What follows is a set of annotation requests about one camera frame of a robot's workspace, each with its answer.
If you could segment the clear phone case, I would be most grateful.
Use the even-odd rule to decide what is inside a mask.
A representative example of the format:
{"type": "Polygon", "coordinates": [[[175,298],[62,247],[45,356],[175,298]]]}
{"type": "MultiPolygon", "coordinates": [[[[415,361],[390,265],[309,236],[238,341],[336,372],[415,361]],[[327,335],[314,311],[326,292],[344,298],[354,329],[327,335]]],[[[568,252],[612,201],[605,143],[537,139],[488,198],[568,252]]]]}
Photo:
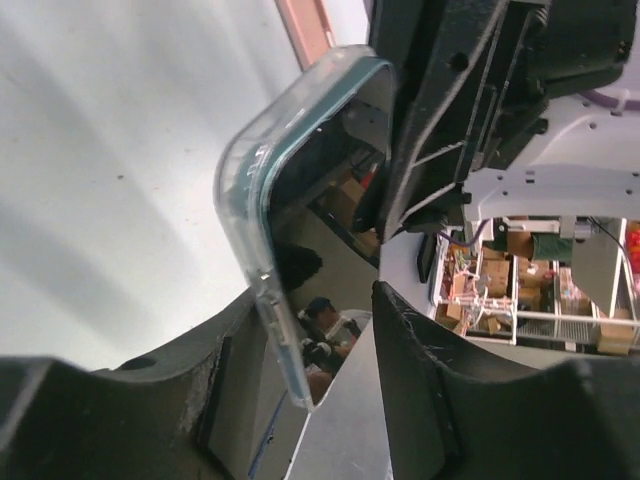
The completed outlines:
{"type": "Polygon", "coordinates": [[[216,167],[214,204],[294,404],[314,402],[274,232],[312,203],[356,148],[390,151],[395,72],[366,45],[335,47],[243,127],[216,167]]]}

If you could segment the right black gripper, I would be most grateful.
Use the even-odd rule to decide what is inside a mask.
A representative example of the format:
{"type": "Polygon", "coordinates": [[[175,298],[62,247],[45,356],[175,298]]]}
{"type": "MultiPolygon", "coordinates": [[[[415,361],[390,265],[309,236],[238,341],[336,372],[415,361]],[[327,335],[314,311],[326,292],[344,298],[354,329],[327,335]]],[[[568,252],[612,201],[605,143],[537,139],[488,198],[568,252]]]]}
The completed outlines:
{"type": "Polygon", "coordinates": [[[617,80],[633,1],[376,1],[369,44],[397,70],[377,233],[390,240],[467,172],[511,147],[554,98],[617,80]]]}

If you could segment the black teal phone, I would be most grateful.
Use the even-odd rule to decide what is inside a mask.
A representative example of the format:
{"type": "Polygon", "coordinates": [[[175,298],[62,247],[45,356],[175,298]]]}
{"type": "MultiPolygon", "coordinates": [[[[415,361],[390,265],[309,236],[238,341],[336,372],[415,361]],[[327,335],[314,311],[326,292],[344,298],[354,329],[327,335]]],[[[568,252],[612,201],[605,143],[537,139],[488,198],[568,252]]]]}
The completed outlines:
{"type": "Polygon", "coordinates": [[[371,177],[384,165],[367,145],[312,203],[275,230],[277,265],[297,319],[314,405],[343,366],[370,317],[380,241],[363,220],[371,177]]]}

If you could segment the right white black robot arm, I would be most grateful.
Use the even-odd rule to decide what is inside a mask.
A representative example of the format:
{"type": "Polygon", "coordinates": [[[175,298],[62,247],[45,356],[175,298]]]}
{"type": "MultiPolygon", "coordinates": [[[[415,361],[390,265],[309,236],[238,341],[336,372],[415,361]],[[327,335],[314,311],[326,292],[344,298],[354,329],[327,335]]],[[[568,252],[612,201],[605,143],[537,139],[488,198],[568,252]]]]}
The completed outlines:
{"type": "Polygon", "coordinates": [[[633,214],[639,106],[602,89],[632,57],[636,2],[376,1],[369,20],[398,87],[357,230],[633,214]]]}

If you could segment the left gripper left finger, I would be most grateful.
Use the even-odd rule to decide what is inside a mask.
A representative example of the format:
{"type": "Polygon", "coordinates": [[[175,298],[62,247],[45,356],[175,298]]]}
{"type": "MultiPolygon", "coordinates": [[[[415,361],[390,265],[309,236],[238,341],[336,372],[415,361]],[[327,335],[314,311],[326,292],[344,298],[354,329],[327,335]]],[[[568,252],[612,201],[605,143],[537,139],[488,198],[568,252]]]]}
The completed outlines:
{"type": "Polygon", "coordinates": [[[265,331],[250,292],[121,367],[1,361],[5,479],[246,479],[269,418],[259,411],[265,331]]]}

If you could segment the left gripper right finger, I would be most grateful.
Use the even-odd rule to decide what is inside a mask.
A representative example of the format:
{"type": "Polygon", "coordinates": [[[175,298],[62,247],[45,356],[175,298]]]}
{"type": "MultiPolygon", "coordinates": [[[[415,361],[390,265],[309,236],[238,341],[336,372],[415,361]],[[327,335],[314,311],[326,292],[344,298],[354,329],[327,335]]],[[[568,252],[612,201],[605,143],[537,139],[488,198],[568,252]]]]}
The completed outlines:
{"type": "Polygon", "coordinates": [[[534,369],[372,291],[398,479],[635,479],[639,362],[579,357],[534,369]]]}

